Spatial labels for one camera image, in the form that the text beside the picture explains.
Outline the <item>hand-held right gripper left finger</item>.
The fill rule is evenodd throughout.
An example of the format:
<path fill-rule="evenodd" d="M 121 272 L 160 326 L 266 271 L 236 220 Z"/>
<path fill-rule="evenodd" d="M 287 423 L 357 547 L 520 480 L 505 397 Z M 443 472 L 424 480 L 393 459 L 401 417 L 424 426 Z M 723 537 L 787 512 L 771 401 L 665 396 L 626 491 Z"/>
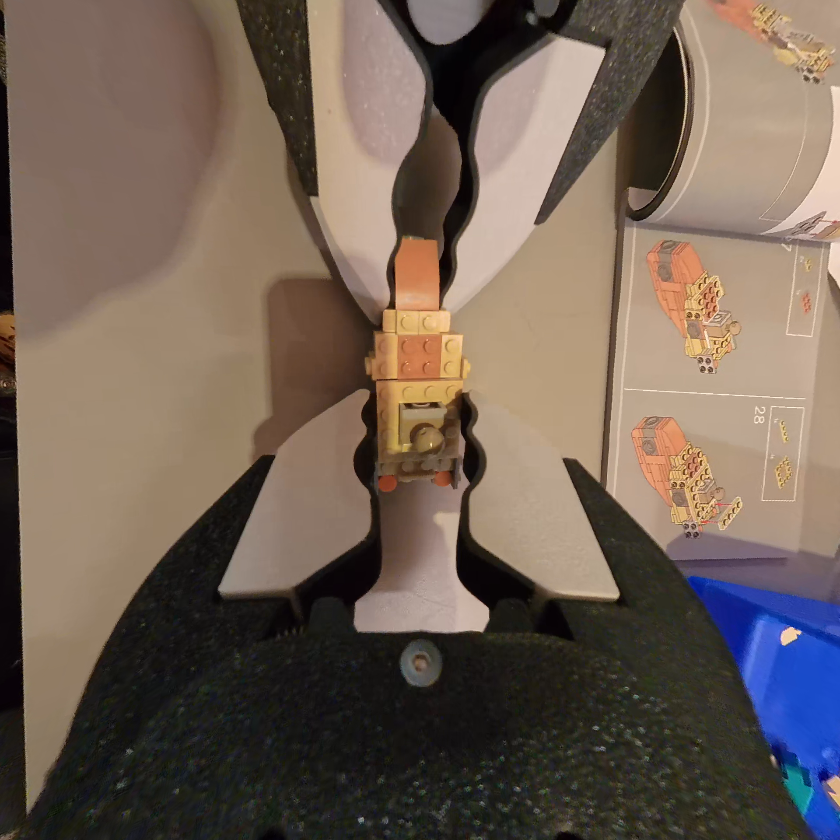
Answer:
<path fill-rule="evenodd" d="M 382 572 L 371 488 L 373 394 L 358 390 L 279 446 L 219 585 L 223 598 L 319 598 L 353 605 Z"/>

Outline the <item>grey instruction booklet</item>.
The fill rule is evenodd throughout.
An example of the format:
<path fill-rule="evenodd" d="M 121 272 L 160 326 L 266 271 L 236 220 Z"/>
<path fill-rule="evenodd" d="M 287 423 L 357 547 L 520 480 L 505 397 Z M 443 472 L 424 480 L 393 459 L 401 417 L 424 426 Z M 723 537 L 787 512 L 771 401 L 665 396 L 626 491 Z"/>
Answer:
<path fill-rule="evenodd" d="M 607 489 L 675 560 L 798 551 L 838 2 L 686 2 L 631 114 Z"/>

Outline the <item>blue plastic bin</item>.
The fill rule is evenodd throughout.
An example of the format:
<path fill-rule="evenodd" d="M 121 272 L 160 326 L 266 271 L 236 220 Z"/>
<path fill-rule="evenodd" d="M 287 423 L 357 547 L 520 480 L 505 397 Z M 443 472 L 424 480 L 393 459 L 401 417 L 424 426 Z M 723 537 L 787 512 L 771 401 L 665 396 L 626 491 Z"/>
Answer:
<path fill-rule="evenodd" d="M 699 576 L 690 576 L 688 582 L 708 609 L 738 664 L 764 737 L 780 765 L 784 780 L 781 761 L 771 742 L 766 710 L 781 633 L 786 627 L 792 627 L 838 647 L 839 688 L 839 607 Z"/>

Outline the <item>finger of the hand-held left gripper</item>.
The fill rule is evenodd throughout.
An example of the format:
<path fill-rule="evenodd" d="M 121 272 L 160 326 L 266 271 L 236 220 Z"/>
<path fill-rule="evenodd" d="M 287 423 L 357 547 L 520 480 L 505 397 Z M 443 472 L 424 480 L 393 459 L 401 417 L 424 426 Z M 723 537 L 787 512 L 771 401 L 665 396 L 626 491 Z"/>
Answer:
<path fill-rule="evenodd" d="M 477 199 L 455 246 L 447 310 L 473 298 L 535 228 L 605 54 L 599 45 L 546 35 L 491 82 L 472 141 Z"/>
<path fill-rule="evenodd" d="M 308 2 L 308 39 L 312 205 L 345 285 L 368 317 L 380 317 L 391 299 L 394 186 L 427 120 L 426 76 L 380 2 Z"/>

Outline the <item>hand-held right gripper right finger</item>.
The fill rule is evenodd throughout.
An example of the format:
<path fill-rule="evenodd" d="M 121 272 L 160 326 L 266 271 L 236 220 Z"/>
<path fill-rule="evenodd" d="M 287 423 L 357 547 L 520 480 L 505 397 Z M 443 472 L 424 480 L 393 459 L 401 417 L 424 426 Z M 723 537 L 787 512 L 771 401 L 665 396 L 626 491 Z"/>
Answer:
<path fill-rule="evenodd" d="M 477 391 L 464 395 L 468 486 L 461 501 L 458 578 L 489 609 L 561 597 L 616 602 L 619 590 L 560 449 Z"/>

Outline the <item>tan and orange brick model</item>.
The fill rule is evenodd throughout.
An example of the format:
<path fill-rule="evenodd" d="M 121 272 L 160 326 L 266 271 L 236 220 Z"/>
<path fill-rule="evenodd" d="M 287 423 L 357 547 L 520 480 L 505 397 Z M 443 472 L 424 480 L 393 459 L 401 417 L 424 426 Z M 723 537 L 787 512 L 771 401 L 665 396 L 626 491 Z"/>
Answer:
<path fill-rule="evenodd" d="M 376 489 L 394 491 L 402 484 L 426 481 L 436 487 L 457 487 L 460 465 L 461 403 L 455 437 L 437 453 L 406 453 L 398 460 L 378 456 L 375 388 L 383 380 L 443 380 L 466 382 L 469 363 L 464 337 L 451 329 L 450 312 L 440 301 L 438 245 L 431 239 L 405 236 L 394 259 L 393 304 L 382 313 L 374 332 L 365 370 L 374 385 Z"/>

